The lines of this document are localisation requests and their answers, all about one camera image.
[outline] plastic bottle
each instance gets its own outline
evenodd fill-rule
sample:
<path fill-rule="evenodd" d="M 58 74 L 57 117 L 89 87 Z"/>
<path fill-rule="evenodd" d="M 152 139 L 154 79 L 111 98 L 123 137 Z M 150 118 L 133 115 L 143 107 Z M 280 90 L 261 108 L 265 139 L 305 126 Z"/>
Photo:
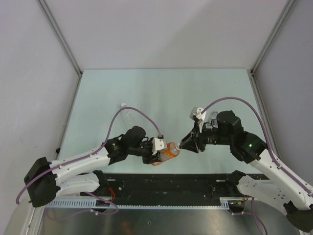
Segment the plastic bottle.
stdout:
<path fill-rule="evenodd" d="M 161 162 L 152 163 L 152 165 L 160 165 L 163 162 L 175 158 L 179 155 L 179 143 L 169 142 L 167 144 L 167 149 L 161 152 Z"/>
<path fill-rule="evenodd" d="M 121 108 L 124 107 L 127 107 L 126 103 L 121 103 Z M 130 109 L 123 110 L 120 115 L 122 116 L 122 120 L 126 127 L 126 131 L 136 126 L 135 118 L 133 117 L 132 111 Z"/>

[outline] white bottle cap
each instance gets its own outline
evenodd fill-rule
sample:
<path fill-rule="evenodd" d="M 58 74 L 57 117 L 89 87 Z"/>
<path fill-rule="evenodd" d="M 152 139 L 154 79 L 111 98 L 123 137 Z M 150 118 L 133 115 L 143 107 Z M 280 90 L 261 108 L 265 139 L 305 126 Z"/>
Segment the white bottle cap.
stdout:
<path fill-rule="evenodd" d="M 179 146 L 180 146 L 180 141 L 179 142 L 177 142 L 177 143 L 175 143 L 175 147 L 176 147 L 176 149 L 178 149 L 178 150 L 180 150 L 180 148 L 179 148 Z"/>

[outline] orange bottle label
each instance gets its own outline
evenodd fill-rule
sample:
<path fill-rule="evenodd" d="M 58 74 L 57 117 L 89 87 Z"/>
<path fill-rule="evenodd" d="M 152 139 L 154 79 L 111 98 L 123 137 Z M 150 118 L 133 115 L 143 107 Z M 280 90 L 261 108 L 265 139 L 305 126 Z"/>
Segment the orange bottle label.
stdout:
<path fill-rule="evenodd" d="M 161 156 L 162 156 L 162 161 L 161 162 L 156 162 L 156 163 L 152 163 L 152 165 L 160 165 L 162 164 L 163 162 L 171 159 L 171 158 L 174 158 L 174 157 L 177 157 L 178 154 L 174 154 L 172 153 L 171 149 L 170 149 L 170 144 L 171 143 L 168 143 L 167 144 L 167 149 L 162 151 L 161 152 Z"/>

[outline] gray wall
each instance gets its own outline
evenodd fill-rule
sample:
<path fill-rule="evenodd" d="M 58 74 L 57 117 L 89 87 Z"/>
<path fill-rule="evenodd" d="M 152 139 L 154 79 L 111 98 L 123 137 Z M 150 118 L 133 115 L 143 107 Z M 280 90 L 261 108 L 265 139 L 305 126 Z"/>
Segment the gray wall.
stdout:
<path fill-rule="evenodd" d="M 313 1 L 300 0 L 256 72 L 282 160 L 313 184 Z"/>
<path fill-rule="evenodd" d="M 3 234 L 25 174 L 37 158 L 55 154 L 78 77 L 36 1 L 2 1 L 0 31 Z"/>
<path fill-rule="evenodd" d="M 251 68 L 287 0 L 46 0 L 80 68 Z"/>

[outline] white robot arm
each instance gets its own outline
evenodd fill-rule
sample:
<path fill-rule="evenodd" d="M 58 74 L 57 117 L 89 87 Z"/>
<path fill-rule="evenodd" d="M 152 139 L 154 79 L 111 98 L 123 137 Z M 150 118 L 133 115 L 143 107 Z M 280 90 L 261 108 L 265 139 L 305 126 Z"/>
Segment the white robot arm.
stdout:
<path fill-rule="evenodd" d="M 162 161 L 160 152 L 166 148 L 165 140 L 145 135 L 144 129 L 134 126 L 105 145 L 70 159 L 38 159 L 24 178 L 33 207 L 44 206 L 58 196 L 107 187 L 104 173 L 94 169 L 123 161 L 128 155 L 142 157 L 144 164 Z"/>
<path fill-rule="evenodd" d="M 289 169 L 268 150 L 268 145 L 258 136 L 244 131 L 241 121 L 232 111 L 217 115 L 218 127 L 203 125 L 202 108 L 194 108 L 191 118 L 194 128 L 182 139 L 181 149 L 203 152 L 207 144 L 229 145 L 237 160 L 250 164 L 273 183 L 253 180 L 246 174 L 235 171 L 228 181 L 241 194 L 255 197 L 278 209 L 291 224 L 304 232 L 313 229 L 313 187 Z"/>

